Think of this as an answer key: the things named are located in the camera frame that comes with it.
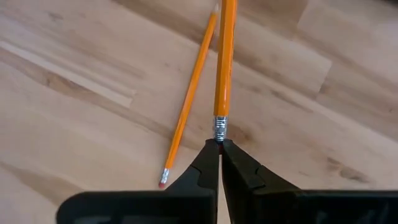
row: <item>orange pencil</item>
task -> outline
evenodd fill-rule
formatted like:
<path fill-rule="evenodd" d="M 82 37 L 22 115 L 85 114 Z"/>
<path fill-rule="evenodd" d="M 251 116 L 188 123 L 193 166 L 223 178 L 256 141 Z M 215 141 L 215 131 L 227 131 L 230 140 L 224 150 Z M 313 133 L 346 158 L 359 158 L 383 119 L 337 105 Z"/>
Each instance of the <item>orange pencil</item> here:
<path fill-rule="evenodd" d="M 217 142 L 224 141 L 228 124 L 236 7 L 236 0 L 223 0 L 214 100 L 214 139 Z"/>
<path fill-rule="evenodd" d="M 197 58 L 195 67 L 193 69 L 191 82 L 189 84 L 187 95 L 185 97 L 185 101 L 182 106 L 180 118 L 178 119 L 178 125 L 174 132 L 174 137 L 172 140 L 172 144 L 170 146 L 169 156 L 166 160 L 166 165 L 164 167 L 162 178 L 159 182 L 160 188 L 163 188 L 164 185 L 166 184 L 170 169 L 173 166 L 173 161 L 174 161 L 175 155 L 178 150 L 178 145 L 180 144 L 180 140 L 181 140 L 182 133 L 183 133 L 183 130 L 185 127 L 185 123 L 187 121 L 188 114 L 189 114 L 191 104 L 193 101 L 193 97 L 195 95 L 195 90 L 198 85 L 199 77 L 200 77 L 203 65 L 205 64 L 205 59 L 206 59 L 207 51 L 208 51 L 208 48 L 209 48 L 209 45 L 211 42 L 211 38 L 213 36 L 214 29 L 216 27 L 217 16 L 218 16 L 218 4 L 214 8 L 214 10 L 211 13 L 210 18 L 209 18 L 209 23 L 208 23 L 208 26 L 207 26 L 207 29 L 205 32 L 205 37 L 203 38 L 203 42 L 202 42 L 200 50 L 199 50 L 198 58 Z"/>

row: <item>pencil held in clamp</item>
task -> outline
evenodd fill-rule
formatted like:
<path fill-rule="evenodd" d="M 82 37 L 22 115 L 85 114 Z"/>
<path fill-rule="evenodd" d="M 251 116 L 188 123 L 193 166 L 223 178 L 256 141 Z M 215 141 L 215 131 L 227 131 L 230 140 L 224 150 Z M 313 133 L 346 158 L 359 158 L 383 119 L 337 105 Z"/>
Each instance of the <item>pencil held in clamp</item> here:
<path fill-rule="evenodd" d="M 221 8 L 217 79 L 214 100 L 214 139 L 217 142 L 222 142 L 226 138 L 228 124 L 236 5 L 236 0 L 223 0 Z"/>
<path fill-rule="evenodd" d="M 209 18 L 209 23 L 208 23 L 208 26 L 207 26 L 207 29 L 205 32 L 205 36 L 203 38 L 203 42 L 202 42 L 200 50 L 199 50 L 199 54 L 198 54 L 198 58 L 197 58 L 195 67 L 193 69 L 191 82 L 189 84 L 187 95 L 185 97 L 185 101 L 182 106 L 180 118 L 178 119 L 177 128 L 175 129 L 175 132 L 174 132 L 174 137 L 172 140 L 172 144 L 170 146 L 169 156 L 166 161 L 166 165 L 165 165 L 165 169 L 162 174 L 162 178 L 159 182 L 160 188 L 163 188 L 165 186 L 165 184 L 167 182 L 167 178 L 169 177 L 170 169 L 173 166 L 173 161 L 174 161 L 175 155 L 178 150 L 178 146 L 181 141 L 185 123 L 187 122 L 188 114 L 189 114 L 191 104 L 193 101 L 193 97 L 195 95 L 195 91 L 196 91 L 196 88 L 198 85 L 199 77 L 200 77 L 203 65 L 205 64 L 205 59 L 206 59 L 207 51 L 209 49 L 211 38 L 213 37 L 214 29 L 216 27 L 217 17 L 218 17 L 218 4 L 215 6 L 215 8 Z"/>

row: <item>wood grain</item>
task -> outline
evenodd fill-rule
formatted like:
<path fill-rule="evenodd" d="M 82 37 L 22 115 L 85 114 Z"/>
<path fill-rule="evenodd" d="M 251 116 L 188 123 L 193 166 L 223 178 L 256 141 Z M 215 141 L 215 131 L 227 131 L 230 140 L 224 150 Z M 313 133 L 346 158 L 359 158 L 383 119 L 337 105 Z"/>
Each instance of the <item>wood grain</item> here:
<path fill-rule="evenodd" d="M 82 190 L 157 188 L 214 3 L 0 1 L 0 222 L 53 223 Z M 304 189 L 396 189 L 396 10 L 242 0 L 228 137 Z M 170 182 L 211 137 L 216 58 Z"/>

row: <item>metal ferrule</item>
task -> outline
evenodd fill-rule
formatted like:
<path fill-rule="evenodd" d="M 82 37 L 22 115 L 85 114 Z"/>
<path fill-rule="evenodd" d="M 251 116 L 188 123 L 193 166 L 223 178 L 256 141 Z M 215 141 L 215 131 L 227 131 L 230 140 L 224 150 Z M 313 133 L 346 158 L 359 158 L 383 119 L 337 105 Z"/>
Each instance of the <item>metal ferrule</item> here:
<path fill-rule="evenodd" d="M 222 142 L 226 139 L 226 127 L 228 123 L 227 116 L 214 117 L 214 139 L 217 142 Z"/>
<path fill-rule="evenodd" d="M 160 183 L 166 184 L 167 178 L 169 177 L 169 171 L 170 171 L 170 169 L 164 169 Z"/>

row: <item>black plastic object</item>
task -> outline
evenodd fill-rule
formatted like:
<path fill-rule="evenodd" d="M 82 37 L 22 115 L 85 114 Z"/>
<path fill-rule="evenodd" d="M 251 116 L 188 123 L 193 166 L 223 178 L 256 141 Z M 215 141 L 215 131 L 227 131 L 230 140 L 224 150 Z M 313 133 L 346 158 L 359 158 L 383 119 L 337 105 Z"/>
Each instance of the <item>black plastic object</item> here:
<path fill-rule="evenodd" d="M 301 190 L 231 140 L 209 139 L 163 192 L 87 192 L 64 202 L 58 224 L 216 223 L 219 148 L 231 223 L 398 223 L 398 192 Z"/>

